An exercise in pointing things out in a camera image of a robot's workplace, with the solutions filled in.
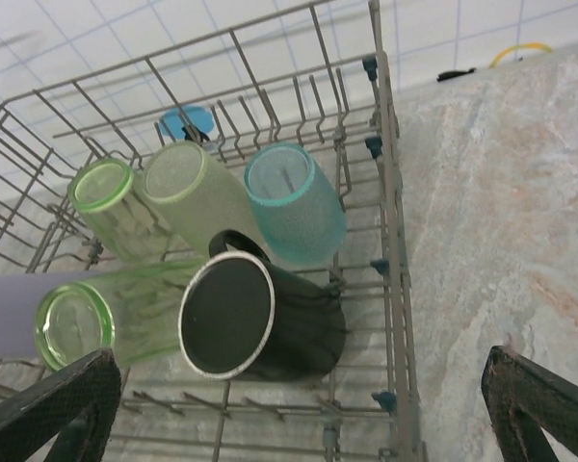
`turquoise cup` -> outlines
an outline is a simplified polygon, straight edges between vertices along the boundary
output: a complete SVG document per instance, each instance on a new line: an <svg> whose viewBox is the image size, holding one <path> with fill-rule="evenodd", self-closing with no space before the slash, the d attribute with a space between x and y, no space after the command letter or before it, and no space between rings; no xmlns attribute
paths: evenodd
<svg viewBox="0 0 578 462"><path fill-rule="evenodd" d="M343 243L347 220L338 195L301 146L282 142L261 149L244 182L259 229L278 257L322 263Z"/></svg>

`black mug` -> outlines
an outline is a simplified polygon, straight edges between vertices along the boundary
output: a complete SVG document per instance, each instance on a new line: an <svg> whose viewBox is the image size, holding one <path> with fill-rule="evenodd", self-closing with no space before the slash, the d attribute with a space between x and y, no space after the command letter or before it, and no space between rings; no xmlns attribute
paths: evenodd
<svg viewBox="0 0 578 462"><path fill-rule="evenodd" d="M347 335L336 288L276 267L234 230L216 235L209 253L184 292L178 325L182 353L196 372L256 381L331 372Z"/></svg>

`white tile wall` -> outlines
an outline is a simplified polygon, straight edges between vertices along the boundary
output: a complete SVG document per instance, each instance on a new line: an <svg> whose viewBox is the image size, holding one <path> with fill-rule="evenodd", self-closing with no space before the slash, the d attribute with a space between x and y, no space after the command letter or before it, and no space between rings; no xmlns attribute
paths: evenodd
<svg viewBox="0 0 578 462"><path fill-rule="evenodd" d="M2 0L0 99L302 2ZM335 0L317 7L331 60L373 50L366 4L367 0ZM381 0L381 21L396 91L433 82L437 73L455 67L485 68L500 51L517 43L539 41L558 49L578 42L578 0ZM259 79L322 62L309 11L239 31L238 38L245 45L252 70ZM532 54L510 54L504 62ZM210 39L153 61L179 100L250 82L229 37ZM370 94L359 65L344 69L344 77L350 100L360 101ZM307 80L302 78L301 84L305 109L316 114ZM84 87L109 116L124 116L171 103L144 64L124 69L110 80L90 79ZM319 90L326 108L333 107L330 85L322 83ZM291 89L279 90L271 97L280 116L297 113ZM57 99L60 102L56 106L75 124L101 120L75 91L67 91ZM265 123L267 116L256 98L248 104L257 121ZM240 114L237 108L237 102L228 102L231 114ZM14 105L13 110L27 122L38 122L36 128L46 139L65 130L38 102ZM238 118L238 125L250 128L242 115ZM151 122L146 126L125 126L124 130L138 146L153 147L156 143ZM110 135L99 137L113 140L115 137ZM67 155L82 155L82 144L74 138L52 143ZM0 161L0 171L11 170Z"/></svg>

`textured glass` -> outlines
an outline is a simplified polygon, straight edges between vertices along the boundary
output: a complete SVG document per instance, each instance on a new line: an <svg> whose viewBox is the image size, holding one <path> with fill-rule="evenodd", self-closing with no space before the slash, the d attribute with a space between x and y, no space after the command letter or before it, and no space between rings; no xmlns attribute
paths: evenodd
<svg viewBox="0 0 578 462"><path fill-rule="evenodd" d="M37 350L54 370L100 347L111 347L121 367L178 351L182 296L205 262L156 263L59 286L40 303Z"/></svg>
<svg viewBox="0 0 578 462"><path fill-rule="evenodd" d="M347 233L345 215L328 178L300 146L262 149L244 179L259 228L276 255L310 265L338 250Z"/></svg>
<svg viewBox="0 0 578 462"><path fill-rule="evenodd" d="M136 192L140 181L126 163L104 159L81 170L68 186L82 220L127 263L158 260L174 240L167 222Z"/></svg>
<svg viewBox="0 0 578 462"><path fill-rule="evenodd" d="M244 186L194 142L175 142L156 153L141 186L171 229L202 255L224 229L263 243Z"/></svg>

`yellow cable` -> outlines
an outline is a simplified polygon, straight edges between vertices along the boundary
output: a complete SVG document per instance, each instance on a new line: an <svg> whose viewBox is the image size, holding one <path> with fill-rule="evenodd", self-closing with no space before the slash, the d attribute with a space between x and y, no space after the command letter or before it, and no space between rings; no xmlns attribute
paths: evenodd
<svg viewBox="0 0 578 462"><path fill-rule="evenodd" d="M494 60L492 60L492 63L490 63L489 67L496 67L499 62L503 59L503 57L509 53L511 53L512 51L516 51L516 50L524 50L524 49L534 49L534 50L541 50L541 51L545 51L546 53L551 53L552 52L552 48L550 48L548 45L544 44L544 43L539 43L537 41L533 42L533 43L523 43L520 45L515 45L515 46L511 46L510 48L506 48L505 50L503 50L501 53L499 53L496 58Z"/></svg>

